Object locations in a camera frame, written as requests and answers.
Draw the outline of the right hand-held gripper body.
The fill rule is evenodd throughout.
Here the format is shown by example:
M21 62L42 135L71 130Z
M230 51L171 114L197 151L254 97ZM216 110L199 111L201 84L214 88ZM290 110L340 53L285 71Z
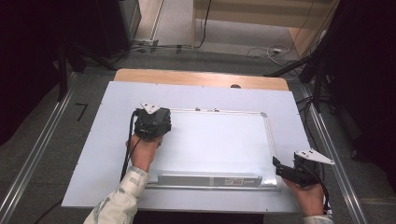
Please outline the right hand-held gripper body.
M314 149L300 150L294 153L294 183L305 188L320 182L322 164L335 165L335 162Z

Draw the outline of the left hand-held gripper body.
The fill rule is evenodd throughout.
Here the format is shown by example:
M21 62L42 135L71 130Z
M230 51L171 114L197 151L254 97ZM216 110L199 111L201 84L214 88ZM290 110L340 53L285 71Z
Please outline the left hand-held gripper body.
M134 123L134 133L145 141L162 136L171 131L171 111L169 108L142 103L134 114L137 120Z

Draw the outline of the white whiteboard with metal frame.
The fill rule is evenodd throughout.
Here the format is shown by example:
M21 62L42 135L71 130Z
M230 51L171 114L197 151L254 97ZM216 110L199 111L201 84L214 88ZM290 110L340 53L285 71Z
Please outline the white whiteboard with metal frame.
M275 147L263 112L171 111L151 164L151 189L276 190Z

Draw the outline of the person's right hand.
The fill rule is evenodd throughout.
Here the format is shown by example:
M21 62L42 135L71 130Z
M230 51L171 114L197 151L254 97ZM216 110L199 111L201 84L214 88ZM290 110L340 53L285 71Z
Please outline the person's right hand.
M302 188L287 179L285 179L284 182L294 193L295 199L304 217L321 216L324 214L324 192L320 184Z

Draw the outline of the person's left hand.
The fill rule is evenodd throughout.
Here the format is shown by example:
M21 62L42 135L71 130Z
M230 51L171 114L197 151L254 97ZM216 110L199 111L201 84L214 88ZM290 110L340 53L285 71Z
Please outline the person's left hand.
M162 140L163 136L159 136L147 142L133 134L130 142L132 165L147 173Z

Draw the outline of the large white panel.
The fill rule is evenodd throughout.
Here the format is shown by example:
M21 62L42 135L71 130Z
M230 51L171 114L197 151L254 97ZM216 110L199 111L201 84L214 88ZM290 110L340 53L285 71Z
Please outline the large white panel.
M64 196L68 207L94 207L120 183L130 118L142 103L173 109L263 112L275 147L274 157L291 165L309 144L289 91L248 90L112 81ZM145 189L142 210L224 213L295 213L290 190Z

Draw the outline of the wooden table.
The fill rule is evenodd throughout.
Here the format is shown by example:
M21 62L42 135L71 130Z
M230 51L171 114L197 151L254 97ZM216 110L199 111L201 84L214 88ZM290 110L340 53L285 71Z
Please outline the wooden table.
M289 91L287 81L281 77L251 77L223 73L173 71L159 69L120 69L115 81L144 82L172 85Z

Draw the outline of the black metal stand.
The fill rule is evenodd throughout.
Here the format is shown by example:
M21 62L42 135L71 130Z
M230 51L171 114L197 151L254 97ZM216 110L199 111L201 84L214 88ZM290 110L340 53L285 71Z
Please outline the black metal stand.
M64 45L61 45L58 48L58 65L59 65L58 71L60 74L60 79L59 79L60 92L58 96L58 101L61 102L67 93L67 72L66 72L66 57L64 52Z
M316 111L320 112L320 91L322 86L322 79L323 79L323 72L324 72L324 62L320 61L318 63L318 69L315 75L315 86L314 86L314 93L313 93L313 105Z

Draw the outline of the person's dark lap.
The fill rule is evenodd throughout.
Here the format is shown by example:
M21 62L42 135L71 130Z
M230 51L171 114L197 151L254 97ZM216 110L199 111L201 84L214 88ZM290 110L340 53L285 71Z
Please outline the person's dark lap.
M134 224L263 224L263 215L140 211Z

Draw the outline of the black cabinet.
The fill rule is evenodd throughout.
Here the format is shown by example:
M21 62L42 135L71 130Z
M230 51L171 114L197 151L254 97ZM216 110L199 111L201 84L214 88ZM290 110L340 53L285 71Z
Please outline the black cabinet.
M142 15L138 0L96 0L106 38L106 55L132 48Z

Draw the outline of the dark curtain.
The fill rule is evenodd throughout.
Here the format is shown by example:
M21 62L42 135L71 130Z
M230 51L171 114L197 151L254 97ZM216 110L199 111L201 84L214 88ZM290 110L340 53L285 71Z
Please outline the dark curtain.
M396 0L340 0L330 30L331 90L357 127L353 147L396 192Z
M56 85L58 48L85 70L75 33L92 0L0 0L0 146Z

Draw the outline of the light wooden furniture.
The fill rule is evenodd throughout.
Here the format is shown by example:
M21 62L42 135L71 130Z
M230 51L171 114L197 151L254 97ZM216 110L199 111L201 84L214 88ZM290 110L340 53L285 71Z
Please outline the light wooden furniture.
M340 0L193 0L191 44L196 20L233 21L287 27L300 56L312 48L332 22Z

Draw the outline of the aluminium floor rail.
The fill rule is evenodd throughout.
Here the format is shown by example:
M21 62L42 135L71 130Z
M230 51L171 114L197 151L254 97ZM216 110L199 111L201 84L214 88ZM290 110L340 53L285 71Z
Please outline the aluminium floor rail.
M310 114L312 122L315 124L315 130L320 138L320 144L326 155L335 162L332 172L337 181L341 195L344 198L347 210L354 224L369 224L362 210L358 196L347 176L347 169L340 160L337 149L329 134L327 126L323 120L322 113L319 113L313 105L309 105L306 112Z
M8 224L13 212L21 199L34 171L37 167L46 147L61 119L71 96L74 93L81 73L73 72L66 80L69 89L66 91L64 98L56 102L50 108L50 114L46 116L45 125L39 129L40 133L34 144L28 149L29 154L21 163L21 166L13 180L10 182L4 199L0 200L0 224Z

